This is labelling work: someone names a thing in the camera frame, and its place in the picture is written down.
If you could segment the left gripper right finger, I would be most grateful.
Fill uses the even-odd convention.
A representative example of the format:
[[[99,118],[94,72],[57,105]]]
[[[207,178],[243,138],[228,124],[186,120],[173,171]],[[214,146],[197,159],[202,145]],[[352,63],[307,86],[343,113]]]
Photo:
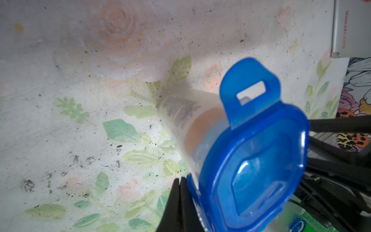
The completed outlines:
[[[199,220],[198,213],[194,206],[192,196],[187,186],[185,177],[180,181],[180,197],[179,197],[179,229],[181,232],[204,232],[202,224]]]

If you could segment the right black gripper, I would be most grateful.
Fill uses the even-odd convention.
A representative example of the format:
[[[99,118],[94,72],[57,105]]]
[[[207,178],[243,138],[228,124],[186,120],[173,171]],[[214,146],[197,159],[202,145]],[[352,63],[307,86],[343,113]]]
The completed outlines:
[[[371,146],[347,151],[310,137],[306,173],[294,195],[315,221],[339,232],[369,232],[371,207],[364,196],[371,195]]]

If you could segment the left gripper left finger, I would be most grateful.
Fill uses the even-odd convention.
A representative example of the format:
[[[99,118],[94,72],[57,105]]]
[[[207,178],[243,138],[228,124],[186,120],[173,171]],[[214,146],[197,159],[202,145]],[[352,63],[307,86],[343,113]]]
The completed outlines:
[[[180,181],[175,179],[166,204],[162,219],[156,232],[179,232],[179,200],[180,200]]]

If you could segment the blue lid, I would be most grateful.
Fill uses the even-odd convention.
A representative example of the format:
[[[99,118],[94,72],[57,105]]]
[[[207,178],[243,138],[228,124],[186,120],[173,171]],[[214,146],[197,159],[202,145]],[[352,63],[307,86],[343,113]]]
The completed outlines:
[[[281,101],[279,79],[254,58],[228,70],[219,96],[229,124],[207,133],[207,142],[218,136],[188,186],[207,230],[261,232],[299,185],[310,123]]]

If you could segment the clear plastic cup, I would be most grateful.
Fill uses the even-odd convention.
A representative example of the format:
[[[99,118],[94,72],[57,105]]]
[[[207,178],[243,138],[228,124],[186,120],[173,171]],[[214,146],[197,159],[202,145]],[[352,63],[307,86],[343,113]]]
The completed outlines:
[[[176,139],[182,159],[185,161],[196,186],[199,184],[200,174],[208,155],[206,154],[206,145],[202,144],[196,149],[194,153],[196,159],[194,159],[185,151],[184,139],[194,120],[201,113],[215,107],[224,109],[218,94],[190,88],[178,88],[164,93],[158,105],[158,114]]]

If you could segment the white bottle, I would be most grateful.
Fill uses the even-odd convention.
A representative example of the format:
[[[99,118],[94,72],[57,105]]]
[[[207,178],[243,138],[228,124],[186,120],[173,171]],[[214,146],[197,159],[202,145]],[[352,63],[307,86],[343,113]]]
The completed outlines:
[[[219,135],[229,127],[224,109],[211,108],[201,113],[191,124],[185,139],[184,147],[188,155],[196,159],[196,149],[206,145],[206,154]]]

